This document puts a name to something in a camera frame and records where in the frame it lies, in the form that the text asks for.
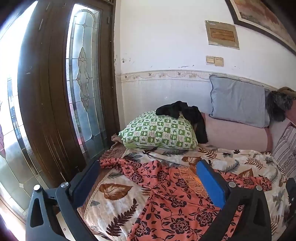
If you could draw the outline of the large framed picture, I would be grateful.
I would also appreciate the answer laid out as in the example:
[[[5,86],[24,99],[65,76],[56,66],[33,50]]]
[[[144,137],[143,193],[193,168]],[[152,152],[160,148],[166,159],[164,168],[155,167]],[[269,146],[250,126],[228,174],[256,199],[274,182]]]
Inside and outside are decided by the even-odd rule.
[[[226,1],[234,24],[257,31],[295,54],[295,42],[279,18],[262,1]]]

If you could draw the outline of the grey blue pillow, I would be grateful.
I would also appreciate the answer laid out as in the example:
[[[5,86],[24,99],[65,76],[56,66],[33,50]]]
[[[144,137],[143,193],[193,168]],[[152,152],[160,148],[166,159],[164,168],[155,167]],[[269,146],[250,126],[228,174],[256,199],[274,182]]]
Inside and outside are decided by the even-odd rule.
[[[257,128],[269,126],[264,87],[225,77],[209,77],[212,118],[243,123]]]

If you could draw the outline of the beige wall switch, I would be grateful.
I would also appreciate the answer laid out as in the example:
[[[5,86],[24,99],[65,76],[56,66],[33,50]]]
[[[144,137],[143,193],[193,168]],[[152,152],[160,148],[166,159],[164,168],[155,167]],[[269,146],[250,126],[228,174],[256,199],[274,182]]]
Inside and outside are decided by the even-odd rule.
[[[206,56],[206,64],[212,64],[218,67],[223,67],[224,59],[222,57]]]

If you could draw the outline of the orange floral garment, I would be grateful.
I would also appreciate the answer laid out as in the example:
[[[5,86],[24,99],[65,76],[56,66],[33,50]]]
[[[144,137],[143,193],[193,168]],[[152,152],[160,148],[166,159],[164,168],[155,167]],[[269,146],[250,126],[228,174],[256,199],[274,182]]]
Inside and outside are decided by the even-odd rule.
[[[220,208],[208,196],[196,172],[187,167],[168,167],[154,160],[140,163],[128,159],[104,159],[102,168],[116,169],[149,192],[149,197],[134,222],[128,240],[200,240],[218,215]],[[241,177],[218,170],[215,172],[239,187],[263,192],[272,189],[265,177]],[[243,211],[243,205],[232,219],[222,240],[229,240]]]

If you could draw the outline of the pink bolster pillow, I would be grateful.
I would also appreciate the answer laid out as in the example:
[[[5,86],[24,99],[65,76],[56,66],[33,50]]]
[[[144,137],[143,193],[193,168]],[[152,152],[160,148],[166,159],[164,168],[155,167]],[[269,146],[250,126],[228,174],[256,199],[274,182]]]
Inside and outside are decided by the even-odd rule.
[[[219,120],[202,113],[208,145],[227,150],[270,152],[273,139],[269,128],[257,128],[242,123]]]

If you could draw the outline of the striped pillow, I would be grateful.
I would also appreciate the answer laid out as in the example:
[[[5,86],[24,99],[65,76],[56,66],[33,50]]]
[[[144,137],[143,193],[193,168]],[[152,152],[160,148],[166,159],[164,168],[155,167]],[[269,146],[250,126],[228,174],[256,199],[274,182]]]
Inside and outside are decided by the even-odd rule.
[[[287,178],[295,179],[295,127],[288,126],[278,141],[273,158]]]

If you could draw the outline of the black garment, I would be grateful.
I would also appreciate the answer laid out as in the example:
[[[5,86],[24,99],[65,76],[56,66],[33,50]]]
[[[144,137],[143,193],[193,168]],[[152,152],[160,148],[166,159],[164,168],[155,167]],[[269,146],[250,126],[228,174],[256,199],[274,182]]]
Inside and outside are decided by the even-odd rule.
[[[206,124],[197,106],[188,106],[186,102],[176,101],[156,109],[156,115],[167,115],[175,119],[178,119],[180,113],[195,127],[197,142],[206,144],[208,142]]]

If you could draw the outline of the brown door stained glass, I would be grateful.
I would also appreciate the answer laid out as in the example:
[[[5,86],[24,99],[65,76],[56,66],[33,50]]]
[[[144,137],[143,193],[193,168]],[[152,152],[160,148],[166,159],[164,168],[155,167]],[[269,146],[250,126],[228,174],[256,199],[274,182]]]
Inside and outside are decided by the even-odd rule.
[[[33,187],[70,181],[119,129],[115,1],[1,1],[1,195],[25,221]]]

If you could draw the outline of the cream leaf-pattern blanket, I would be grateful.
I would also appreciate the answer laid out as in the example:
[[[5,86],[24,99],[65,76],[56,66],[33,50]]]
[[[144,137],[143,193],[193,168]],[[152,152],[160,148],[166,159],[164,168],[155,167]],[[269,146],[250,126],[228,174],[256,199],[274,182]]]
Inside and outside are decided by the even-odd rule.
[[[287,178],[270,151],[259,147],[227,150],[208,144],[196,149],[128,149],[113,146],[78,213],[99,240],[198,240],[219,209],[196,175],[205,160],[240,187],[260,185],[265,193],[271,238],[278,240],[290,221]]]

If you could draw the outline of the green white checkered pillow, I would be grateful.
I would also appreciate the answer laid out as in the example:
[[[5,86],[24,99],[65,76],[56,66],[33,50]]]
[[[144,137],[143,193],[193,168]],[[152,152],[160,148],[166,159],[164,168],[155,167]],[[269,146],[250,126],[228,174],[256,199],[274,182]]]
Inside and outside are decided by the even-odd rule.
[[[193,150],[198,145],[192,125],[182,114],[175,119],[168,115],[156,115],[155,111],[145,112],[131,121],[118,136],[130,149]]]

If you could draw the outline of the dark fluffy cushion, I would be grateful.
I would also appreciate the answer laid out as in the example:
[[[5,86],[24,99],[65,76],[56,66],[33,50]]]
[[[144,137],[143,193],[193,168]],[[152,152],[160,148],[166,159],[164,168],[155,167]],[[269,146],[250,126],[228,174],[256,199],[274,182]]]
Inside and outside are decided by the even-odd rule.
[[[282,87],[267,94],[265,106],[271,120],[282,122],[285,112],[291,110],[295,100],[295,91],[289,87]]]

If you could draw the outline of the framed wall plaque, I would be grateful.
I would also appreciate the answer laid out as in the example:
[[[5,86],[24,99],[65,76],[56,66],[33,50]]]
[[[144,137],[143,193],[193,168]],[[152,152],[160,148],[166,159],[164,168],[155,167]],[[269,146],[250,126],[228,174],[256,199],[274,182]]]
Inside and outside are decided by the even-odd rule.
[[[239,49],[236,27],[231,24],[205,21],[209,45]]]

